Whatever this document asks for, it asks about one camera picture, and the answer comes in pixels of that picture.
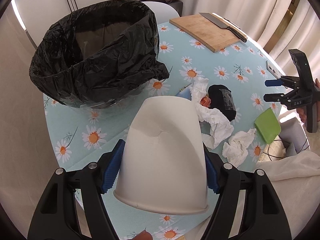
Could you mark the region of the right hand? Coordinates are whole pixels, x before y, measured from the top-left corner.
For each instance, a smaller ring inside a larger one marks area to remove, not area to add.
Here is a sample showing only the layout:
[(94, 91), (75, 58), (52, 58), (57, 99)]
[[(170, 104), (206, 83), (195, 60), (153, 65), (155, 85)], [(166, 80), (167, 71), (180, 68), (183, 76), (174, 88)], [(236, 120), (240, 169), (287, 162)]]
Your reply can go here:
[[(315, 79), (315, 84), (317, 88), (320, 89), (320, 82), (317, 78)], [(307, 121), (307, 114), (306, 111), (304, 111), (304, 108), (298, 108), (296, 109), (296, 112), (298, 113), (301, 122), (305, 124)], [(320, 122), (320, 101), (317, 101), (317, 122)]]

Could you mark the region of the left hand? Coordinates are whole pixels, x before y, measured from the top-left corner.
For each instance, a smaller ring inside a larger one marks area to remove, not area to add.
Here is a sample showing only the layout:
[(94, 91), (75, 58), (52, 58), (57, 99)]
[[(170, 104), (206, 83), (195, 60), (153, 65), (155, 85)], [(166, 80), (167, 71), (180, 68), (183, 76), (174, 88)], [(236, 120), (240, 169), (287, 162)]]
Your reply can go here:
[(147, 232), (146, 230), (143, 230), (139, 234), (137, 234), (135, 237), (133, 237), (131, 240), (153, 240), (152, 235)]

